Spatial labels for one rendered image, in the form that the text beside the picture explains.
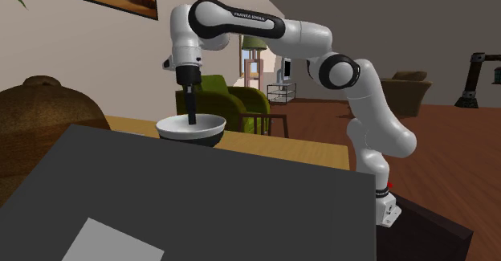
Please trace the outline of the floor lamp with green shade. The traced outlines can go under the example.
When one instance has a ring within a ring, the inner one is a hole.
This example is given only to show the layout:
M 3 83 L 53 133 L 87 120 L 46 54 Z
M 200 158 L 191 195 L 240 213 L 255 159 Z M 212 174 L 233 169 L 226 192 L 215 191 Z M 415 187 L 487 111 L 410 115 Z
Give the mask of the floor lamp with green shade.
M 248 57 L 242 58 L 245 87 L 250 87 L 251 81 L 256 80 L 258 90 L 262 89 L 264 60 L 261 58 L 260 52 L 266 49 L 267 45 L 261 39 L 253 36 L 242 36 L 241 51 L 248 52 Z

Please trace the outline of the black angled lamp stand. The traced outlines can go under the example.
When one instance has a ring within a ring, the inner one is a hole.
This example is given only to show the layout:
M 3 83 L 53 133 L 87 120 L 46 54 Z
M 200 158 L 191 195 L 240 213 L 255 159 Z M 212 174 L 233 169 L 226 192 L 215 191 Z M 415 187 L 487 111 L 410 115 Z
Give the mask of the black angled lamp stand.
M 462 95 L 458 98 L 455 107 L 458 108 L 478 108 L 476 99 L 476 88 L 482 65 L 488 61 L 501 62 L 500 55 L 486 54 L 485 52 L 475 52 L 470 57 L 470 67 L 466 78 L 466 83 Z

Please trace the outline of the white bowl with black outside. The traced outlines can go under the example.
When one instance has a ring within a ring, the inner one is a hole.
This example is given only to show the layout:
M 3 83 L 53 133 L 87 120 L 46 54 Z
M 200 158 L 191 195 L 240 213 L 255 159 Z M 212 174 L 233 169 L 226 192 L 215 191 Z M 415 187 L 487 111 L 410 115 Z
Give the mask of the white bowl with black outside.
M 213 114 L 196 114 L 195 120 L 195 124 L 190 124 L 188 114 L 170 116 L 159 120 L 156 129 L 162 139 L 214 147 L 222 139 L 226 119 Z

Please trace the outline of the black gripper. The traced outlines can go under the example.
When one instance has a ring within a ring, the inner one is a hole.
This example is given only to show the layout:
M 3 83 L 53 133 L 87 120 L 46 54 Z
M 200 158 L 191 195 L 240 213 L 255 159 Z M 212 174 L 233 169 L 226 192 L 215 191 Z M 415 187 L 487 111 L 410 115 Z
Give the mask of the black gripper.
M 175 69 L 177 84 L 184 87 L 185 106 L 188 112 L 188 122 L 190 125 L 197 123 L 196 120 L 196 97 L 193 85 L 202 82 L 202 75 L 199 66 L 183 65 Z

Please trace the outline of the light wooden table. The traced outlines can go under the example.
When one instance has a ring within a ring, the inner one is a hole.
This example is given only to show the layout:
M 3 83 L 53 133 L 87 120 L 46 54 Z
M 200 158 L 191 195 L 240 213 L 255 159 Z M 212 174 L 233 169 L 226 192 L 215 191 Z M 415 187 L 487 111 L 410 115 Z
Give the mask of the light wooden table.
M 119 116 L 105 117 L 111 130 L 158 138 L 156 123 Z M 218 149 L 350 170 L 348 147 L 283 137 L 225 131 Z

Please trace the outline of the dark robot stand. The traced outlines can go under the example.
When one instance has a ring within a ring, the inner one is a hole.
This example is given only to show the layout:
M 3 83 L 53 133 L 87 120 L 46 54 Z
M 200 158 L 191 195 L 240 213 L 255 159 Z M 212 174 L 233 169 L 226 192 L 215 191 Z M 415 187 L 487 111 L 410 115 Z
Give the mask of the dark robot stand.
M 466 261 L 474 231 L 396 195 L 402 213 L 377 228 L 376 261 Z

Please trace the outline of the brown round lidded pot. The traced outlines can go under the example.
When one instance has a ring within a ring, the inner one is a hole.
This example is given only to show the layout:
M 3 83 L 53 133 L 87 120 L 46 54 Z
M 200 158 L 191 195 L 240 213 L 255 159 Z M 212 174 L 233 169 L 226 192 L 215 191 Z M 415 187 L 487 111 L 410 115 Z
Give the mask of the brown round lidded pot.
M 71 124 L 110 129 L 94 100 L 54 77 L 0 92 L 0 207 Z

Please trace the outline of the dark grey flat box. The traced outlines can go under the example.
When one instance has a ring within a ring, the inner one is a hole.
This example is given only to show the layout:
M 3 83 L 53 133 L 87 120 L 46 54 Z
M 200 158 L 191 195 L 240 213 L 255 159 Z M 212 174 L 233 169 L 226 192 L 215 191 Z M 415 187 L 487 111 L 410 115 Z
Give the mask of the dark grey flat box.
M 83 228 L 136 261 L 377 261 L 372 176 L 72 125 L 0 208 L 0 261 Z

